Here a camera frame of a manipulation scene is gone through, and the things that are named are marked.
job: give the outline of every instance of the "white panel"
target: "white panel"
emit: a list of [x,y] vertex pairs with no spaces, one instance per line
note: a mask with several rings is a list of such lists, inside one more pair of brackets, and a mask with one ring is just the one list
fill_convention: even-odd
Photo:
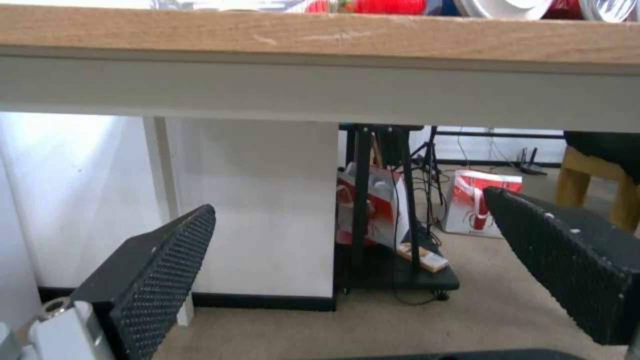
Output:
[[161,224],[141,118],[0,114],[7,172],[41,286],[78,286]]
[[18,330],[38,314],[40,297],[0,158],[0,322]]
[[337,124],[167,124],[180,211],[216,209],[193,291],[330,297]]
[[1,57],[0,109],[640,131],[638,76]]

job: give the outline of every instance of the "desk leg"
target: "desk leg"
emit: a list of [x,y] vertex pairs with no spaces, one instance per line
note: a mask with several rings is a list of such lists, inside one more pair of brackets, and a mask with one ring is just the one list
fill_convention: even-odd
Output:
[[364,236],[367,233],[367,197],[369,194],[369,158],[371,156],[371,132],[366,125],[356,125],[356,196],[353,201],[351,264],[355,270],[362,268]]
[[[156,201],[162,222],[167,223],[178,217],[179,210],[166,120],[163,117],[145,117],[143,123]],[[188,326],[192,319],[193,300],[189,293],[178,311],[177,320],[179,325]]]

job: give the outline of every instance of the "white wall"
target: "white wall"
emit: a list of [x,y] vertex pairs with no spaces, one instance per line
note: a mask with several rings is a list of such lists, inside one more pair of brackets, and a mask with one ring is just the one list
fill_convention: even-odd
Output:
[[[440,126],[439,131],[464,131],[485,133],[489,129],[485,127],[454,127]],[[513,134],[544,134],[544,135],[561,135],[561,130],[546,129],[493,129],[495,133],[513,133]],[[425,127],[421,132],[412,134],[412,149],[429,139],[430,129]],[[458,144],[457,136],[436,136],[436,156],[439,160],[464,160],[464,154],[460,147],[464,150],[469,160],[485,160],[485,161],[516,161],[523,147],[527,148],[530,154],[534,147],[538,148],[536,162],[541,163],[560,163],[564,155],[565,142],[562,139],[527,139],[527,138],[493,138],[479,136],[461,136],[460,144]]]
[[38,314],[40,297],[0,157],[0,322],[19,329]]
[[38,285],[78,286],[161,224],[142,119],[0,113],[0,135]]
[[193,291],[330,297],[337,124],[168,119],[181,212],[217,224]]

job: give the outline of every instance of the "black stand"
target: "black stand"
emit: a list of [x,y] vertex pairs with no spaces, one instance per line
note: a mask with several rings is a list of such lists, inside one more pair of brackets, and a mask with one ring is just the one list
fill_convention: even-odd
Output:
[[[348,132],[346,160],[355,159],[356,161],[356,194],[353,204],[352,244],[350,247],[336,245],[335,248],[334,279],[336,286],[345,292],[351,288],[389,288],[391,286],[398,289],[425,289],[440,292],[458,289],[460,282],[451,270],[451,266],[435,274],[420,267],[419,247],[431,250],[433,242],[430,237],[430,220],[427,222],[428,229],[425,229],[415,216],[409,132],[422,129],[422,127],[349,124],[341,125],[340,129]],[[412,261],[410,263],[383,245],[364,248],[364,236],[367,230],[371,136],[372,133],[382,131],[394,134],[400,146],[409,218],[409,230],[403,241],[410,241],[412,244]],[[432,146],[434,135],[435,131],[432,130],[429,145],[424,145],[428,149],[425,166],[429,166],[429,182],[431,181],[431,169],[436,166],[435,152]],[[431,197],[429,192],[427,195],[429,218],[431,216]]]

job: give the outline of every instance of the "beige carpet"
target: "beige carpet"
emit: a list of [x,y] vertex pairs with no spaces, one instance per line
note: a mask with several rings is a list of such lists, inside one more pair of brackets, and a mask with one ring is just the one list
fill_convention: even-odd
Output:
[[[551,199],[557,170],[549,171],[548,177],[526,177],[525,192]],[[587,207],[606,215],[614,191],[615,184],[594,179]],[[424,214],[424,205],[419,208]],[[504,240],[439,236],[461,283],[447,302],[412,307],[390,291],[354,290],[338,296],[334,313],[198,308],[192,325],[174,327],[154,359],[322,359],[500,348],[623,359],[625,347],[591,341]]]

